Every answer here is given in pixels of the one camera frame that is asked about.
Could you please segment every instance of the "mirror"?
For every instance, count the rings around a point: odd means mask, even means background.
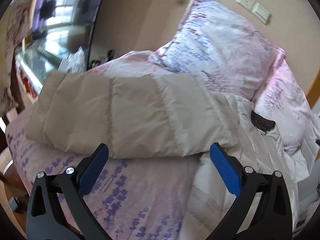
[[[36,93],[47,74],[61,62],[83,50],[85,68],[101,0],[33,0],[32,36],[26,48],[18,51],[17,62]]]

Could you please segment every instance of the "white comforter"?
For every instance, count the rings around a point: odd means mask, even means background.
[[[282,172],[297,219],[296,184],[277,128],[266,134],[251,122],[251,103],[207,91],[190,74],[107,78],[50,73],[29,124],[27,138],[60,150],[90,154],[100,143],[111,158],[187,156],[204,153],[193,182],[180,239],[205,239],[227,213],[231,195],[208,152],[214,142],[243,166]],[[259,202],[257,195],[241,230]]]

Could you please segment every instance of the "floral pillowcase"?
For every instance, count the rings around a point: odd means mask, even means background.
[[[292,155],[302,143],[312,111],[286,62],[284,51],[280,48],[277,50],[272,74],[254,103],[254,111],[276,122],[284,150]]]
[[[191,0],[172,41],[155,52],[165,68],[199,76],[212,91],[251,100],[270,74],[274,46],[216,0]]]

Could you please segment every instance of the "wall socket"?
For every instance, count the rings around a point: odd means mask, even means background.
[[[263,6],[260,3],[256,2],[251,12],[260,21],[262,21],[264,24],[267,24],[268,19],[270,17],[270,13],[265,8],[263,8]]]
[[[256,3],[255,0],[236,0],[236,2],[250,12],[252,11],[254,4]]]

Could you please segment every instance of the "wooden bed frame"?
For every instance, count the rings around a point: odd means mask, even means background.
[[[307,92],[307,100],[312,108],[320,97],[320,68],[314,79],[309,91]]]

